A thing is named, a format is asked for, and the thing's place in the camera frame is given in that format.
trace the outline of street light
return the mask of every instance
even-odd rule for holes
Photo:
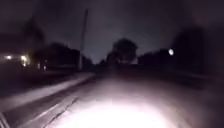
[[[173,49],[169,49],[169,54],[170,54],[170,56],[173,56],[174,55],[174,50]]]
[[[11,55],[7,55],[7,56],[5,56],[5,59],[6,60],[12,60],[12,56]]]

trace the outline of utility pole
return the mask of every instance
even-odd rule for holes
[[[85,15],[84,15],[83,27],[82,27],[81,44],[80,44],[80,55],[79,55],[79,69],[80,70],[83,68],[83,57],[82,56],[84,53],[88,16],[89,16],[89,9],[86,9]]]

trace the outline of light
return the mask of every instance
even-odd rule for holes
[[[6,60],[12,60],[12,56],[11,55],[7,55],[7,56],[5,56],[5,59]]]
[[[23,67],[26,67],[27,66],[26,63],[23,63],[22,65],[23,65]]]
[[[157,109],[101,104],[67,112],[54,128],[173,128]]]
[[[24,55],[20,56],[20,59],[23,62],[27,62],[28,61],[28,58],[26,56],[24,56]]]
[[[174,51],[173,51],[173,49],[169,49],[169,54],[170,54],[170,56],[173,56],[174,55]]]

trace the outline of asphalt road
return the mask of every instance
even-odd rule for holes
[[[215,84],[138,70],[101,73],[4,116],[13,128],[222,127],[222,91],[209,87]]]

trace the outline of night sky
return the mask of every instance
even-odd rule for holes
[[[47,43],[58,41],[79,49],[84,11],[89,8],[84,53],[96,63],[119,38],[135,41],[138,53],[143,54],[169,48],[184,27],[207,25],[223,17],[214,16],[211,11],[217,5],[215,11],[220,12],[221,0],[215,0],[215,5],[200,4],[200,1],[0,0],[0,32],[19,33],[24,22],[34,15]]]

